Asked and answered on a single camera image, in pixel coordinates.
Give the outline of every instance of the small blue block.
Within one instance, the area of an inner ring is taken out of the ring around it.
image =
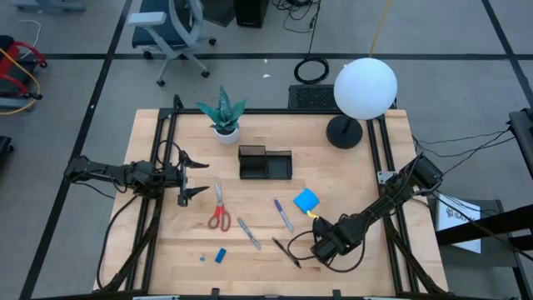
[[[307,213],[308,211],[312,211],[313,208],[320,203],[320,200],[312,190],[306,188],[294,199],[294,203],[303,211],[303,213]]]
[[[226,249],[220,248],[220,251],[217,254],[217,258],[215,258],[215,262],[221,263],[222,259],[224,258],[224,255],[226,255]]]

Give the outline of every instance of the potted plant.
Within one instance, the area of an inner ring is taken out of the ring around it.
[[[233,107],[230,98],[227,96],[224,87],[220,87],[218,98],[218,108],[207,106],[205,103],[197,102],[197,106],[202,113],[211,118],[213,124],[210,126],[218,136],[220,143],[232,144],[239,139],[239,117],[244,113],[246,100],[240,101]]]

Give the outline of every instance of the pen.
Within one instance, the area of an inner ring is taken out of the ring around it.
[[[252,236],[252,233],[250,232],[250,229],[248,229],[247,225],[242,221],[241,218],[237,218],[237,221],[239,222],[239,225],[241,225],[242,230],[244,230],[245,233],[247,233],[248,237],[252,240],[253,244],[256,245],[256,248],[261,250],[261,245],[256,240],[255,237]]]
[[[281,217],[283,218],[283,221],[285,221],[286,226],[289,228],[289,230],[290,230],[291,233],[292,233],[292,231],[293,231],[294,229],[292,228],[291,221],[289,221],[289,218],[286,217],[286,214],[285,214],[285,212],[283,211],[283,208],[281,208],[281,204],[280,204],[280,202],[277,201],[276,199],[274,199],[274,204],[276,204],[277,210],[280,212]]]
[[[281,245],[281,243],[278,240],[276,240],[275,238],[272,238],[272,241],[274,241],[274,243],[283,251],[283,253],[285,253],[285,255],[287,255],[292,260],[292,262],[297,267],[301,268],[300,263],[287,250],[285,250],[283,245]]]

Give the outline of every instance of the purple pen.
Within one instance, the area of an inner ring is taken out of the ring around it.
[[[281,205],[280,205],[279,201],[277,201],[276,199],[274,199],[274,204],[276,204],[277,210],[280,212],[281,217],[283,218],[283,221],[285,221],[285,224],[286,224],[287,228],[289,228],[289,230],[290,230],[291,233],[292,233],[292,231],[293,231],[294,229],[292,228],[291,221],[289,221],[289,218],[286,217],[286,214],[285,214],[285,212],[283,211],[283,208],[281,208]]]

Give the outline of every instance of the white pot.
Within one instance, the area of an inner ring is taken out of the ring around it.
[[[228,134],[228,135],[220,134],[214,128],[213,128],[213,131],[217,135],[218,140],[220,141],[220,143],[223,143],[224,145],[229,145],[229,144],[235,143],[236,141],[238,141],[239,137],[241,136],[241,134],[239,133],[239,128],[235,128],[235,130],[232,133]]]

